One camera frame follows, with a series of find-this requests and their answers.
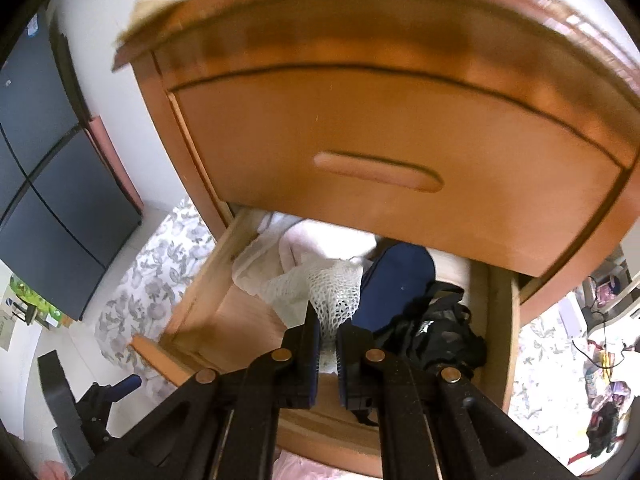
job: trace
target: wooden drawer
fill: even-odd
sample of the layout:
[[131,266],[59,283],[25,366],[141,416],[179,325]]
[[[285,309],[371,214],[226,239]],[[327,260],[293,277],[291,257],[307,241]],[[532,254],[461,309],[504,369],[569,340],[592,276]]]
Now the wooden drawer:
[[[242,210],[186,291],[161,339],[171,360],[158,357],[158,348],[149,340],[134,338],[134,348],[174,383],[181,384],[203,367],[222,373],[245,368],[280,346],[285,327],[273,309],[245,294],[231,279],[233,260],[257,236],[263,216],[259,210]],[[518,291],[512,272],[478,265],[484,268],[479,275],[486,287],[476,283],[468,292],[477,288],[488,293],[484,301],[470,300],[469,307],[474,330],[486,338],[488,356],[486,366],[476,370],[474,383],[506,411],[518,349]],[[312,410],[281,410],[277,443],[317,462],[382,476],[378,430],[357,423],[340,406],[335,375],[320,375]]]
[[183,88],[175,102],[222,200],[531,276],[576,239],[620,172],[553,120],[423,76],[271,70]]

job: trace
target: cable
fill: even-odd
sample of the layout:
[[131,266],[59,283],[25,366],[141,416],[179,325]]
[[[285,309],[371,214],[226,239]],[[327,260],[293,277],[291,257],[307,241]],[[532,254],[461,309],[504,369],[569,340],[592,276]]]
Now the cable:
[[[604,331],[604,350],[607,351],[607,316],[605,314],[603,314],[602,312],[600,312],[599,310],[591,310],[592,314],[600,314],[602,316],[602,330]],[[591,361],[591,363],[597,367],[600,368],[601,370],[613,370],[613,368],[615,368],[618,365],[621,365],[624,361],[625,361],[625,355],[623,354],[623,352],[625,351],[625,349],[622,349],[622,352],[620,352],[620,355],[622,356],[622,361],[620,361],[619,363],[614,364],[613,366],[602,366],[600,364],[598,364],[597,362],[595,362],[593,359],[591,359],[585,352],[583,352],[582,350],[580,350],[577,345],[575,344],[574,340],[571,341],[571,344],[574,345],[575,349],[580,352],[582,355],[584,355],[589,361]]]
[[596,302],[598,301],[598,282],[591,275],[589,275],[588,278],[593,282],[593,303],[591,303],[591,306],[589,307],[590,312],[593,314],[593,307],[596,306]]

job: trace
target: floral bedsheet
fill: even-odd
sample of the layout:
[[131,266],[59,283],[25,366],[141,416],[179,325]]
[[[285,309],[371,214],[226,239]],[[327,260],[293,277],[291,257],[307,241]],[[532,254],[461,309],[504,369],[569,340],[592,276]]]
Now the floral bedsheet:
[[520,330],[509,416],[564,465],[588,446],[584,362],[557,305]]
[[215,240],[191,200],[182,200],[138,253],[95,325],[102,355],[138,374],[147,393],[158,401],[174,387],[128,344],[135,334],[159,339],[214,247]]

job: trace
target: black refrigerator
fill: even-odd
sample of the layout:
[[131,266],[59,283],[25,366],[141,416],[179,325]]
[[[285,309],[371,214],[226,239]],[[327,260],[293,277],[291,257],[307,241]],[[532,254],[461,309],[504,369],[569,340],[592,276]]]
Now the black refrigerator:
[[41,11],[0,70],[0,260],[76,320],[142,214],[82,122]]

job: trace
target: blue chair handle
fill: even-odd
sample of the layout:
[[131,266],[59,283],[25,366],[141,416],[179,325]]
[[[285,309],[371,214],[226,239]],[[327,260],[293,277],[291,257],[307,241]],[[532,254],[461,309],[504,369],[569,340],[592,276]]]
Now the blue chair handle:
[[107,402],[118,402],[134,390],[137,390],[140,386],[142,386],[142,379],[136,374],[131,374],[118,384],[114,384],[108,388],[104,394],[104,400]]

